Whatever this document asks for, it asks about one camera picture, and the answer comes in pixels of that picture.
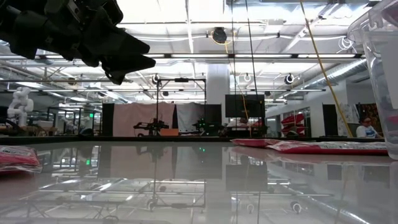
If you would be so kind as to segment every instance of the red package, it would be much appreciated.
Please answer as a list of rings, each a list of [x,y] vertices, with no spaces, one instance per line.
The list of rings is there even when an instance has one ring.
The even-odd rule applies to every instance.
[[[287,118],[283,119],[281,122],[284,126],[288,124],[299,124],[304,120],[304,115],[303,114],[298,114],[296,116],[288,116]]]
[[[280,140],[275,139],[234,139],[231,142],[237,146],[261,147],[265,148],[271,144],[276,144]]]
[[[36,150],[24,146],[0,146],[0,174],[19,171],[42,171]]]
[[[295,154],[364,154],[387,155],[384,142],[292,142],[280,141],[268,148]]]

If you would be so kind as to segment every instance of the pillar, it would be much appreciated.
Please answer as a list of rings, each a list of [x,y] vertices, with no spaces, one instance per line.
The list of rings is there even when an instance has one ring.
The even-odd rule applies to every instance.
[[[229,67],[228,64],[210,64],[207,72],[207,104],[221,104],[223,123],[228,123],[225,117],[225,95],[229,94]]]

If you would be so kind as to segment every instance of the light fixture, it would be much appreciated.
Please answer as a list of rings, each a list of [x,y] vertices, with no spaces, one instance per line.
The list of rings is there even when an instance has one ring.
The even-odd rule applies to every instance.
[[[236,54],[236,58],[290,58],[291,54]]]
[[[288,75],[286,75],[286,77],[285,77],[285,83],[286,83],[286,85],[290,85],[290,84],[292,84],[294,82],[294,76],[291,74],[291,73],[289,73]]]
[[[43,88],[43,85],[40,85],[38,83],[32,83],[32,82],[17,82],[16,84],[18,85],[23,85],[23,86],[28,86],[31,88]]]
[[[287,103],[264,103],[265,105],[286,105]]]
[[[211,33],[211,38],[219,44],[225,44],[228,37],[226,36],[224,27],[215,27],[214,31]]]
[[[49,94],[53,95],[53,96],[56,96],[56,97],[59,97],[59,98],[64,98],[64,96],[59,95],[58,93],[49,93]]]
[[[317,58],[316,54],[301,54],[299,58]],[[353,58],[355,54],[320,54],[320,58]]]
[[[157,73],[152,77],[152,84],[156,85],[157,82],[159,81],[159,76]]]
[[[285,99],[264,99],[264,101],[273,102],[273,101],[286,101]]]
[[[172,54],[172,58],[228,58],[228,54]]]
[[[246,76],[244,77],[244,81],[246,82],[250,82],[251,77],[249,76],[249,74],[247,73]]]
[[[74,91],[74,90],[43,90],[43,91],[45,91],[45,92],[71,92],[71,91]]]
[[[112,183],[107,183],[107,184],[102,185],[102,186],[100,187],[100,189],[98,189],[98,190],[99,190],[99,191],[106,190],[106,189],[108,189],[110,186],[112,186]]]
[[[86,102],[86,101],[88,101],[87,99],[84,99],[84,98],[81,98],[81,97],[71,97],[70,99],[71,99],[71,100],[74,100],[74,101],[79,101],[79,102]]]
[[[144,54],[143,56],[149,58],[164,58],[164,54]]]

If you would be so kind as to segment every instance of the exposed ductwork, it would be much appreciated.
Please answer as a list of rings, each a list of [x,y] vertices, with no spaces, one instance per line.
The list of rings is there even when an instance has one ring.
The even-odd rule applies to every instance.
[[[361,59],[355,62],[341,64],[338,66],[333,67],[332,69],[326,72],[326,75],[331,83],[336,83],[341,80],[344,80],[348,77],[351,77],[355,74],[363,72],[367,70],[366,67],[366,59]],[[304,86],[299,86],[299,88],[315,88],[321,86],[327,86],[327,82],[323,74],[319,74],[314,78],[315,81],[306,84]]]

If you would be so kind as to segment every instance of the cable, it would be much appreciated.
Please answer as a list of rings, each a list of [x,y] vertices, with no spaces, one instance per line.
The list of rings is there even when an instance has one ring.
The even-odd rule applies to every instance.
[[[251,63],[253,66],[253,79],[254,79],[254,90],[256,91],[256,100],[257,102],[259,102],[259,94],[257,92],[257,81],[256,81],[256,69],[254,68],[254,56],[253,56],[253,42],[251,40],[251,27],[250,27],[250,18],[249,18],[249,7],[248,7],[248,0],[245,0],[245,5],[246,5],[246,13],[248,16],[248,27],[249,27],[249,36],[250,36],[250,51],[251,51]],[[263,104],[260,102],[260,113],[259,115],[262,115],[262,112],[265,110],[265,108],[262,107]],[[264,121],[259,118],[259,125],[260,125],[260,121],[262,123],[262,126],[265,125]]]
[[[317,54],[319,66],[321,66],[321,69],[322,69],[322,74],[323,74],[323,76],[325,77],[326,83],[327,83],[328,86],[329,86],[329,89],[330,89],[330,91],[331,91],[331,94],[333,95],[333,99],[334,99],[334,101],[335,101],[337,110],[338,110],[338,112],[339,112],[341,118],[343,118],[344,125],[346,126],[348,135],[349,135],[350,138],[352,138],[352,137],[353,137],[353,133],[351,132],[351,130],[350,130],[349,126],[348,126],[348,123],[347,123],[347,120],[346,120],[346,118],[345,118],[345,116],[344,116],[344,113],[343,113],[343,111],[342,111],[341,108],[340,108],[340,104],[339,104],[339,102],[338,102],[337,96],[336,96],[335,92],[333,91],[333,88],[331,87],[329,78],[328,78],[328,76],[326,75],[325,68],[324,68],[323,65],[322,65],[322,61],[321,61],[321,58],[320,58],[320,56],[319,56],[319,52],[318,52],[318,49],[317,49],[317,45],[315,44],[315,41],[314,41],[314,39],[313,39],[313,35],[312,35],[311,28],[310,28],[310,24],[308,23],[308,19],[307,19],[306,15],[305,15],[303,0],[300,0],[300,5],[301,5],[301,10],[303,11],[303,14],[304,14],[304,19],[305,19],[305,23],[306,23],[307,28],[308,28],[308,32],[310,33],[310,36],[311,36],[311,39],[312,39],[313,48],[314,48],[314,50],[315,50],[315,53]]]
[[[233,54],[235,54],[235,33],[234,33],[234,9],[233,9],[233,2],[232,2],[232,4],[231,4],[231,17],[232,17],[232,19],[231,19],[231,25],[232,25],[232,51],[233,51]],[[228,54],[228,46],[227,46],[227,44],[222,44],[222,45],[224,45],[225,46],[225,51],[226,51],[226,53]],[[228,63],[229,63],[229,66],[231,67],[231,69],[232,69],[232,66],[231,66],[231,61],[230,61],[230,59],[228,58]],[[242,94],[242,100],[243,100],[243,107],[244,107],[244,113],[246,114],[246,119],[247,119],[247,121],[249,122],[249,115],[248,115],[248,110],[247,110],[247,108],[246,108],[246,100],[245,100],[245,98],[244,98],[244,95],[243,95],[243,92],[242,92],[242,90],[241,90],[241,88],[239,87],[239,85],[238,85],[238,83],[236,82],[236,61],[235,61],[235,57],[234,57],[234,59],[233,59],[233,63],[234,63],[234,69],[233,69],[233,73],[234,73],[234,82],[235,82],[235,96],[236,96],[236,87],[238,87],[239,88],[239,90],[240,90],[240,92],[241,92],[241,94]],[[235,114],[236,114],[236,111],[237,111],[237,109],[236,109],[236,97],[235,97]],[[238,119],[237,118],[235,118],[235,127],[237,128],[238,127]],[[251,136],[251,125],[249,125],[249,133],[250,133],[250,138],[252,137]]]

